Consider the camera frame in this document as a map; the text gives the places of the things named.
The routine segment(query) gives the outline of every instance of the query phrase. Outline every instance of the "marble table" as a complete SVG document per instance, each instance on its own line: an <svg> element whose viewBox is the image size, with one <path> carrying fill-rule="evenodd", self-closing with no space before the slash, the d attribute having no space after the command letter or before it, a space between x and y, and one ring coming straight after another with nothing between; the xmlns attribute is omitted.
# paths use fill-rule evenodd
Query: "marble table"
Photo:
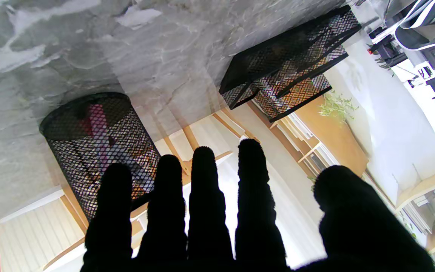
<svg viewBox="0 0 435 272"><path fill-rule="evenodd" d="M54 191L59 105L130 96L154 141L225 106L233 55L343 0L0 0L0 219Z"/></svg>

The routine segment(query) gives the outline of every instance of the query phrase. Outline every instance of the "mesh desk organizer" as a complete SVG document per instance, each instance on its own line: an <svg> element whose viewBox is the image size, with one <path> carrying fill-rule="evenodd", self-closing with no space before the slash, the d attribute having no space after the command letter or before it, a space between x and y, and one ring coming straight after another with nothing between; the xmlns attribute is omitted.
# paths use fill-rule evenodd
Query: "mesh desk organizer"
<svg viewBox="0 0 435 272"><path fill-rule="evenodd" d="M279 120L332 89L322 73L348 56L342 43L360 29L350 6L332 10L234 56L219 93L231 110L254 99Z"/></svg>
<svg viewBox="0 0 435 272"><path fill-rule="evenodd" d="M40 131L88 220L97 210L100 179L114 162L132 172L132 210L148 201L160 155L126 95L73 100L51 112Z"/></svg>

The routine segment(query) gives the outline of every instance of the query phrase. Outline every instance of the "white wall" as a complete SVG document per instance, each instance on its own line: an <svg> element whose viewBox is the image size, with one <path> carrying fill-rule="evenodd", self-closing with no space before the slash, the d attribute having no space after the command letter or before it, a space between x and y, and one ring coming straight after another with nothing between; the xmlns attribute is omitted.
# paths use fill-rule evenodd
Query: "white wall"
<svg viewBox="0 0 435 272"><path fill-rule="evenodd" d="M325 76L360 107L348 120L350 129L368 153L367 168L395 201L399 190L435 174L435 132L402 82L368 54L368 36L363 31L356 36L358 41L344 44L349 57Z"/></svg>
<svg viewBox="0 0 435 272"><path fill-rule="evenodd" d="M41 271L81 238L83 232L57 199L0 224L1 270Z"/></svg>

